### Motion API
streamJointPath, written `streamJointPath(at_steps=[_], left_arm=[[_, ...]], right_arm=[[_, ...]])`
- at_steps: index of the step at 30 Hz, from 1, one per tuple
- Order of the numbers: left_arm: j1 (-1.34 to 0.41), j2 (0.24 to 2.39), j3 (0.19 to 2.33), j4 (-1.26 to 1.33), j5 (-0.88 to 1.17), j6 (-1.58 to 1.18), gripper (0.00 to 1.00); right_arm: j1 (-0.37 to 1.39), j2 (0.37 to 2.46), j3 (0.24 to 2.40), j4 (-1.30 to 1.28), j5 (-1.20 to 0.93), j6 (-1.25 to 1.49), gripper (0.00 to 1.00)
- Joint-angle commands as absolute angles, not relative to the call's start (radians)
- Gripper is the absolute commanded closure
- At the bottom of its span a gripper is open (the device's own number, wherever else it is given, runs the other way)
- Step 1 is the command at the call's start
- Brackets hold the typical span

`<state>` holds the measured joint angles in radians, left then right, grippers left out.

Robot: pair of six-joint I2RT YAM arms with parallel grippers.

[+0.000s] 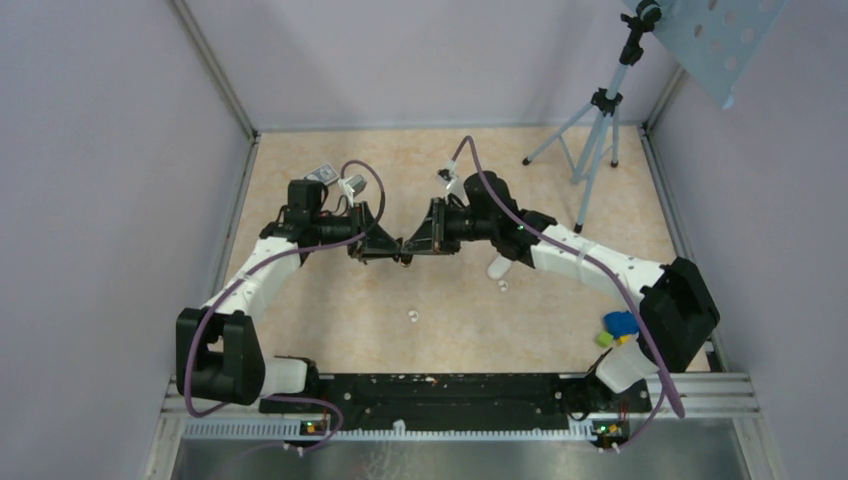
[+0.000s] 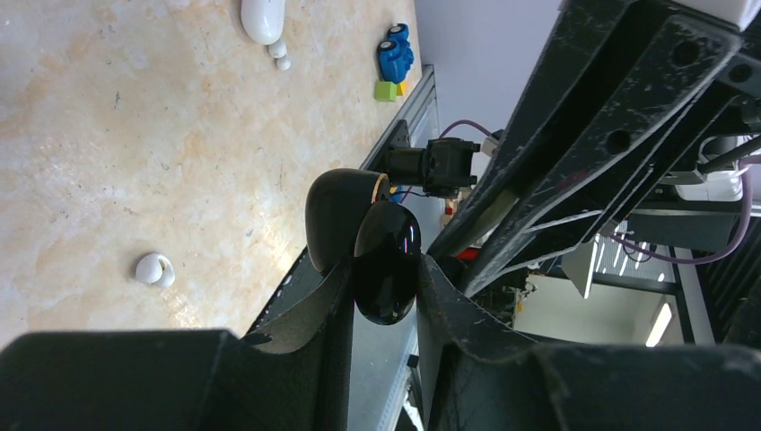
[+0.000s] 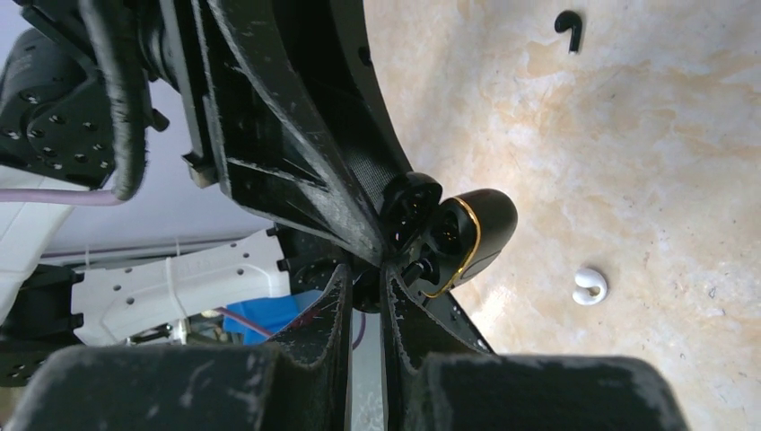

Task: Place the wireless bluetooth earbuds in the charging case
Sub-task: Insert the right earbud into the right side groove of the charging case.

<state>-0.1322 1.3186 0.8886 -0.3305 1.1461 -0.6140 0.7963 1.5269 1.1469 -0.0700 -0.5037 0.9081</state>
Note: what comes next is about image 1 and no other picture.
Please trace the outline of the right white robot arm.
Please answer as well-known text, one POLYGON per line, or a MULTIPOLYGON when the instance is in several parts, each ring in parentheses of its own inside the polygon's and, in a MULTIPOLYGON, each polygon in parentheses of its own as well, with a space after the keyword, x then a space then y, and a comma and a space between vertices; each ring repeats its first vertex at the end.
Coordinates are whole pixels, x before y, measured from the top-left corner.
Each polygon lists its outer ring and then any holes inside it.
POLYGON ((666 395, 679 394, 671 378, 683 373, 720 321, 698 266, 677 257, 659 263, 593 242, 535 210, 521 209, 506 182, 485 171, 464 183, 467 200, 432 199, 422 224, 401 248, 405 257, 452 255, 462 244, 490 243, 501 258, 561 274, 622 299, 637 337, 605 354, 586 385, 589 404, 612 412, 627 389, 656 374, 666 395))

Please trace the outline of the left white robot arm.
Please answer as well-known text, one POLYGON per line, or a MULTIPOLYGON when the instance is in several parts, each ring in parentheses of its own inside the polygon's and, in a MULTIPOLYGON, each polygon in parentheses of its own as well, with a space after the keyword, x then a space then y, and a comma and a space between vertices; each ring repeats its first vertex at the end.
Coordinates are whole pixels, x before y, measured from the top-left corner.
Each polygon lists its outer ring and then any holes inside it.
POLYGON ((326 188, 315 180, 293 180, 276 220, 260 232, 248 259, 203 306, 186 308, 176 321, 177 385, 188 402, 204 399, 250 405, 282 394, 297 413, 319 404, 317 368, 306 358, 267 357, 256 326, 288 277, 309 255, 346 248, 361 262, 400 261, 401 239, 379 226, 365 202, 344 214, 323 210, 326 188))

